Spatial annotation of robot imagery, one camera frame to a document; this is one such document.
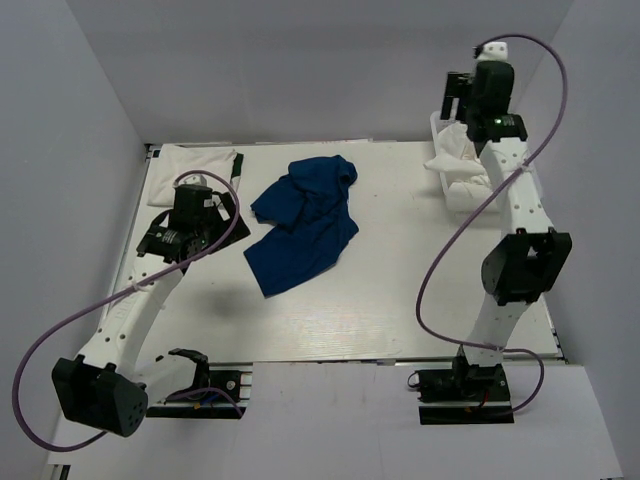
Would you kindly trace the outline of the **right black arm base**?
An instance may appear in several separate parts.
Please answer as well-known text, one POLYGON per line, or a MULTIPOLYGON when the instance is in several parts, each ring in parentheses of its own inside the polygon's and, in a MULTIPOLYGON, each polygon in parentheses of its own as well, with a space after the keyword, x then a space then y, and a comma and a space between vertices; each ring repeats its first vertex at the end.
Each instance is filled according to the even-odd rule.
POLYGON ((514 423, 511 394, 501 365, 476 378, 457 378, 453 368, 417 370, 409 375, 407 386, 418 393, 423 426, 514 423))

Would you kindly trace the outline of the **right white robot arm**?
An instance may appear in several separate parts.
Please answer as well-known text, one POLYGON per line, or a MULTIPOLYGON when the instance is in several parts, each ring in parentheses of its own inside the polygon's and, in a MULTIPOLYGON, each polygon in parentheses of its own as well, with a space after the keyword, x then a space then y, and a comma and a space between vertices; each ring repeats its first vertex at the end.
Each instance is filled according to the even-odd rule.
POLYGON ((454 112, 467 127, 497 195, 502 230, 481 265, 480 313, 452 363, 452 388, 466 399, 498 384, 503 351, 517 322, 551 289, 572 248, 570 235, 558 232, 546 214, 525 164, 527 131, 522 118, 508 111, 514 78, 510 63, 480 60, 471 74, 449 75, 443 102, 446 113, 454 112))

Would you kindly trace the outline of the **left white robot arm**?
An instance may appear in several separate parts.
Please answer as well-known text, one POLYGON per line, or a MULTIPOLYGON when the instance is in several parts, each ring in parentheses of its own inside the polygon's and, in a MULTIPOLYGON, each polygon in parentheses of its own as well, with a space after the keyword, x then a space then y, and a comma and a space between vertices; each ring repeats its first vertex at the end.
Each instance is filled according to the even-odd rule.
POLYGON ((125 295, 109 308, 73 360, 59 359, 52 380, 66 419, 131 436, 148 408, 174 395, 199 399, 211 387, 205 354, 174 348, 138 367, 143 343, 189 265, 246 238, 237 197, 180 185, 172 209, 151 222, 136 249, 125 295))

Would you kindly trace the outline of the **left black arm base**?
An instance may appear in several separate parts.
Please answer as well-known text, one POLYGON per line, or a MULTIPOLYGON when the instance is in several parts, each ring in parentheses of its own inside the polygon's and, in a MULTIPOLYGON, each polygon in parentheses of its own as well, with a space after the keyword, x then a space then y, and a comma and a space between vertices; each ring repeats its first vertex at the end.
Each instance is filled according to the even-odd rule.
POLYGON ((239 420, 246 411, 252 386, 253 366, 211 365, 209 380, 191 394, 155 404, 146 417, 154 419, 239 420))

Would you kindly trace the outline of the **blue t-shirt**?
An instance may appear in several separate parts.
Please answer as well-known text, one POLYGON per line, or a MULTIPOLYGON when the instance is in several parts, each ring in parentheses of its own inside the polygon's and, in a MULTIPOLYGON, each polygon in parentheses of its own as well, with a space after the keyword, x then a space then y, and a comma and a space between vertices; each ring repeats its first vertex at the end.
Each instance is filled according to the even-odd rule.
POLYGON ((359 227, 349 213, 355 165, 340 155, 289 164, 251 205, 271 230, 244 251, 261 293, 272 297, 332 268, 359 227))

